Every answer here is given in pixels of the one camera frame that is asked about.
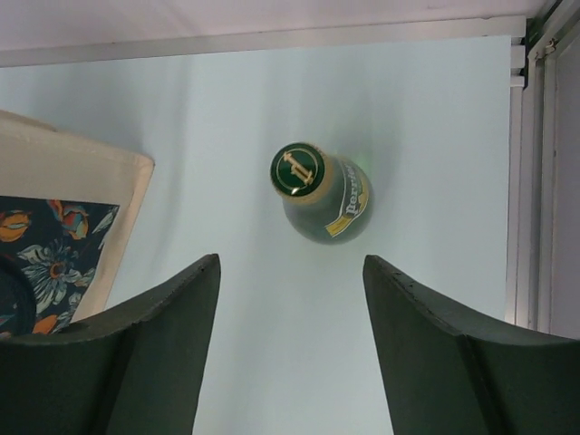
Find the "floral fabric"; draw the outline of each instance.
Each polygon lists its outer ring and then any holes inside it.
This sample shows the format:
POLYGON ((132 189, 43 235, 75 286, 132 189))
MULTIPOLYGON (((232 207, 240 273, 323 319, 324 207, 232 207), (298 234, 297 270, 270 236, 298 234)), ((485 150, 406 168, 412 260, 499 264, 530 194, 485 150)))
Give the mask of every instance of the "floral fabric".
MULTIPOLYGON (((0 256, 20 268, 34 289, 34 332, 54 333, 73 318, 91 284, 119 207, 58 199, 0 196, 0 256)), ((0 289, 3 319, 13 315, 0 289)))

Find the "bottle cap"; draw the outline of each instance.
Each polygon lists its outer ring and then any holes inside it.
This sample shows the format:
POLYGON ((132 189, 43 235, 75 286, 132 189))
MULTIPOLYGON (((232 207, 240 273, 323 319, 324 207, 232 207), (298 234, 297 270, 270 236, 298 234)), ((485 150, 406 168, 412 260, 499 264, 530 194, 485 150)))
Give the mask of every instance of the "bottle cap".
POLYGON ((303 198, 323 183, 325 163, 325 155, 316 147, 303 142, 291 143, 274 156, 270 178, 280 194, 303 198))

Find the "bottle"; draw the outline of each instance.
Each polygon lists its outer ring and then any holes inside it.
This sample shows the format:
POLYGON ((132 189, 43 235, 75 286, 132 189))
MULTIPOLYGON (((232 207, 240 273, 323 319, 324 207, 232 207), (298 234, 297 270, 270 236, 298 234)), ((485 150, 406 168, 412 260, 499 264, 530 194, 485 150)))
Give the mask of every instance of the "bottle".
POLYGON ((291 143, 274 156, 270 178, 292 226, 314 242, 352 240, 371 219, 371 183, 347 158, 308 143, 291 143))

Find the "beige tote bag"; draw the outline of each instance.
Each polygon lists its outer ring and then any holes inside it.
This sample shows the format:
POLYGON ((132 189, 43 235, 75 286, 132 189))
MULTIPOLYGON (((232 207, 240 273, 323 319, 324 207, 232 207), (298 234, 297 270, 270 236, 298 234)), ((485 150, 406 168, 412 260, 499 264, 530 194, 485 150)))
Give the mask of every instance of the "beige tote bag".
POLYGON ((107 302, 149 185, 153 161, 135 152, 0 111, 0 162, 2 197, 118 206, 101 242, 94 278, 83 293, 73 320, 100 312, 107 302))

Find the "yellow label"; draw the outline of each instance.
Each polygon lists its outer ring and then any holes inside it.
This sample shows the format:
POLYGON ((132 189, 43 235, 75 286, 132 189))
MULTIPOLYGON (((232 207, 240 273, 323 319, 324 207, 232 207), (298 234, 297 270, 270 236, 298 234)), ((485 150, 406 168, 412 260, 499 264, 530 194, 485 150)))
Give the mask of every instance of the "yellow label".
POLYGON ((344 174, 343 202, 338 218, 325 228, 331 237, 336 237, 358 218, 369 202, 369 186, 365 176, 353 164, 340 160, 344 174))
POLYGON ((353 219, 351 217, 340 216, 332 224, 326 226, 326 231, 328 231, 328 234, 334 237, 348 228, 352 221, 353 219))

